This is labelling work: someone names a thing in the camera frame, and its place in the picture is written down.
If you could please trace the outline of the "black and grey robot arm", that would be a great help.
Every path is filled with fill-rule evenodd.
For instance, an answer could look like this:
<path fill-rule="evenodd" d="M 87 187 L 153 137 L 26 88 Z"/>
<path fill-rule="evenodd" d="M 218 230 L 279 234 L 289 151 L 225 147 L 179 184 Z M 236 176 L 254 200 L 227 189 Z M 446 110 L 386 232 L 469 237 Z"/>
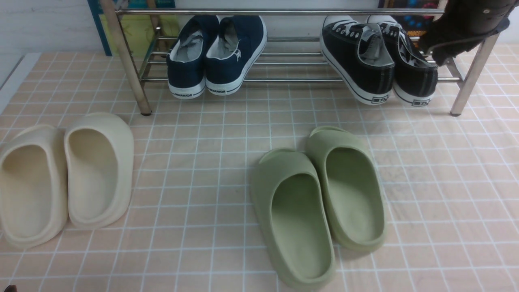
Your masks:
<path fill-rule="evenodd" d="M 418 46 L 430 52 L 437 65 L 444 65 L 447 59 L 469 52 L 507 29 L 508 17 L 517 6 L 517 0 L 449 0 Z"/>

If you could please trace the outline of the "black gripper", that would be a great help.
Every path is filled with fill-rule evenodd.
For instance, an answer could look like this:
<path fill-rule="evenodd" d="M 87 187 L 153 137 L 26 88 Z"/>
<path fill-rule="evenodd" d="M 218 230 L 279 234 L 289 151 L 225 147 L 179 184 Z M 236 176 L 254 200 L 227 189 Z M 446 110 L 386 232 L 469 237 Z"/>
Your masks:
<path fill-rule="evenodd" d="M 476 34 L 462 30 L 460 25 L 439 19 L 420 37 L 418 47 L 423 52 L 430 52 L 436 65 L 443 66 L 462 52 L 469 52 L 489 37 L 501 33 L 509 25 L 509 19 L 505 18 L 491 31 Z"/>

